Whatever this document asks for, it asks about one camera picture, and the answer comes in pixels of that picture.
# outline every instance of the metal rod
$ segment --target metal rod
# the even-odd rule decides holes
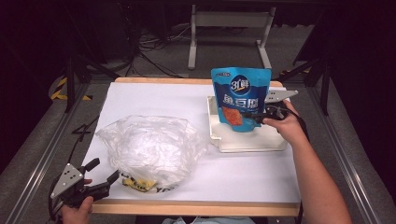
[[[53,157],[58,149],[58,145],[60,140],[63,137],[64,131],[70,122],[71,118],[73,118],[74,113],[76,112],[76,108],[78,104],[81,102],[86,90],[88,89],[88,84],[81,84],[78,88],[78,98],[74,103],[74,106],[70,109],[69,113],[64,113],[62,116],[58,128],[56,129],[54,135],[49,141],[49,145],[47,146],[43,156],[38,162],[36,168],[32,172],[26,187],[24,188],[20,198],[14,205],[11,213],[9,214],[6,223],[19,223],[24,213],[26,212],[30,202],[32,201],[35,193],[37,192],[38,187],[40,186],[41,181],[44,178],[48,168],[50,167],[50,163],[52,162]]]

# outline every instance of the human hand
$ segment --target human hand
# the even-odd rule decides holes
[[[284,100],[283,103],[285,103],[289,110],[298,115],[298,112],[291,102]],[[292,114],[288,114],[288,116],[282,120],[263,119],[262,122],[276,128],[280,135],[282,135],[282,137],[291,145],[297,144],[307,139],[299,121]]]
[[[91,179],[84,180],[85,184],[91,184]],[[71,208],[64,205],[61,208],[63,224],[88,224],[90,223],[90,213],[92,212],[93,197],[84,199],[79,208]]]

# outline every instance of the person's arm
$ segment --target person's arm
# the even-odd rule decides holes
[[[289,101],[288,109],[296,112]],[[293,148],[298,185],[308,223],[352,223],[344,198],[306,138],[297,118],[264,119],[275,127]]]

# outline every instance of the blue snack bag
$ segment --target blue snack bag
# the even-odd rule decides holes
[[[219,111],[219,121],[235,132],[246,133],[261,127],[240,112],[262,113],[271,81],[271,70],[262,68],[226,67],[211,71]]]

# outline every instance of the clear plastic bag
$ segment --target clear plastic bag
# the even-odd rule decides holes
[[[208,142],[186,119],[129,116],[99,130],[122,184],[163,192],[186,179]]]

